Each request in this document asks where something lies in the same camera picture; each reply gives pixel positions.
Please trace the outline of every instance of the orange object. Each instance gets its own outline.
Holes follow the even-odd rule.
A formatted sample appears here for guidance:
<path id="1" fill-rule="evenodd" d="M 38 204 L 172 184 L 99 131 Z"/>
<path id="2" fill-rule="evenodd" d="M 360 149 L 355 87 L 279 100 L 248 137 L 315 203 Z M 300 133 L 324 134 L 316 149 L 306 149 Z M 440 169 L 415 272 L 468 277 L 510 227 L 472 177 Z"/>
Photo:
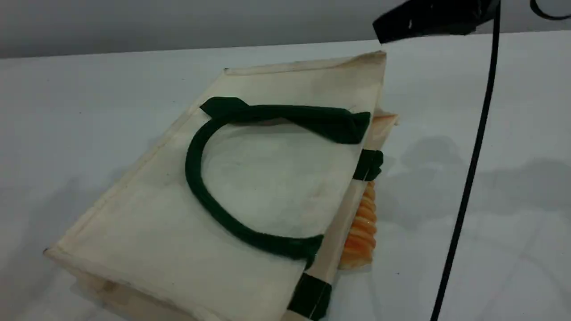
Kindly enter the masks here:
<path id="1" fill-rule="evenodd" d="M 375 183 L 368 182 L 345 241 L 339 261 L 340 270 L 359 268 L 373 261 L 373 250 L 376 246 L 375 233 L 377 232 L 376 209 Z"/>

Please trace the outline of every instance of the bag handle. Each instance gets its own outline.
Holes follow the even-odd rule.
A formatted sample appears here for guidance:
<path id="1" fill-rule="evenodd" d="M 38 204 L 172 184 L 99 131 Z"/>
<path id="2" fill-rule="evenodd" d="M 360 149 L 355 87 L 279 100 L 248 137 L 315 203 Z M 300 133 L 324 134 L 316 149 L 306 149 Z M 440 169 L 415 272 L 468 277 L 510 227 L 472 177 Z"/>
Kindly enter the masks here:
<path id="1" fill-rule="evenodd" d="M 208 192 L 202 178 L 202 154 L 216 131 L 230 123 L 268 121 L 285 118 L 329 140 L 341 144 L 358 144 L 363 140 L 371 113 L 352 114 L 331 107 L 257 105 L 249 106 L 239 98 L 214 97 L 201 107 L 210 119 L 194 135 L 188 147 L 184 172 L 188 186 L 198 201 L 228 232 L 260 250 L 294 260 L 306 260 L 311 266 L 321 246 L 323 235 L 290 238 L 257 232 L 240 223 Z"/>

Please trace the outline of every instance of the white backdrop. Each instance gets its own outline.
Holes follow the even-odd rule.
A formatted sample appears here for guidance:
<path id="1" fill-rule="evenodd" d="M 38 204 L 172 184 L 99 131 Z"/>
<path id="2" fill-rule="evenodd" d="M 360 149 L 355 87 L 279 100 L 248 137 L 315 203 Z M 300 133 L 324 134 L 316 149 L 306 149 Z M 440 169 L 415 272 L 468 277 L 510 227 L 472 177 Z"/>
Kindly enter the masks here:
<path id="1" fill-rule="evenodd" d="M 0 58 L 374 39 L 404 0 L 0 0 Z M 570 0 L 539 0 L 549 14 Z M 506 32 L 571 29 L 503 0 Z M 479 32 L 491 31 L 483 26 Z"/>

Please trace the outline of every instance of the black cable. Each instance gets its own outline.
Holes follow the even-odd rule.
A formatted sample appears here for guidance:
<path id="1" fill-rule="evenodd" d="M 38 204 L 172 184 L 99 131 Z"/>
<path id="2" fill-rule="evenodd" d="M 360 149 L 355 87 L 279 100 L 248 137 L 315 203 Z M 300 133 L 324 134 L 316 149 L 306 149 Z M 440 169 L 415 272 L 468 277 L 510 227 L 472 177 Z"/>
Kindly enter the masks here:
<path id="1" fill-rule="evenodd" d="M 438 321 L 438 317 L 440 315 L 440 309 L 442 308 L 442 302 L 444 301 L 444 294 L 446 293 L 446 286 L 448 285 L 450 271 L 452 270 L 452 263 L 454 262 L 456 249 L 458 248 L 458 241 L 460 240 L 460 232 L 462 232 L 462 225 L 464 224 L 464 217 L 466 216 L 468 201 L 470 200 L 470 192 L 472 191 L 472 183 L 474 181 L 474 175 L 476 174 L 476 166 L 478 164 L 478 158 L 480 157 L 480 150 L 482 149 L 482 141 L 484 140 L 484 131 L 486 129 L 486 121 L 488 120 L 490 102 L 492 101 L 492 92 L 494 89 L 494 81 L 496 79 L 498 45 L 500 43 L 500 6 L 501 1 L 497 5 L 496 15 L 494 16 L 492 56 L 490 58 L 488 85 L 486 87 L 484 105 L 480 114 L 480 123 L 478 125 L 478 132 L 476 134 L 476 143 L 474 144 L 474 150 L 472 151 L 472 159 L 470 160 L 470 167 L 468 169 L 468 175 L 466 176 L 466 182 L 464 184 L 464 192 L 462 193 L 462 201 L 460 202 L 458 217 L 456 218 L 456 224 L 452 232 L 450 248 L 448 248 L 448 255 L 446 256 L 446 262 L 444 263 L 442 278 L 440 279 L 440 285 L 438 287 L 438 294 L 436 295 L 436 301 L 434 303 L 434 308 L 432 309 L 432 316 L 430 318 L 431 321 Z"/>
<path id="2" fill-rule="evenodd" d="M 532 11 L 537 14 L 539 17 L 543 18 L 543 19 L 547 19 L 547 20 L 554 20 L 554 21 L 560 21 L 560 20 L 566 20 L 571 18 L 571 14 L 568 15 L 561 15 L 561 16 L 555 16 L 555 15 L 549 15 L 547 13 L 545 13 L 543 10 L 541 10 L 539 8 L 539 6 L 537 5 L 537 0 L 530 0 L 529 1 L 529 6 L 532 8 Z"/>

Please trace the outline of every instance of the white surface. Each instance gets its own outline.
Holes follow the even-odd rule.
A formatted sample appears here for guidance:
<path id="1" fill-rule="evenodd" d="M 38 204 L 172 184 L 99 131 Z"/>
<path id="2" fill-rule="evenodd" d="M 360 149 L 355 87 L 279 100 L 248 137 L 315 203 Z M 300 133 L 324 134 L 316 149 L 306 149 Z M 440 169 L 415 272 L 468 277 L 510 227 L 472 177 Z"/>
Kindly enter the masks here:
<path id="1" fill-rule="evenodd" d="M 428 320 L 472 151 L 491 36 L 388 52 L 401 114 L 377 185 L 371 268 L 343 274 L 329 320 Z M 121 320 L 41 256 L 222 67 L 343 57 L 374 41 L 0 61 L 0 312 Z M 571 32 L 505 34 L 465 229 L 440 320 L 571 318 Z"/>

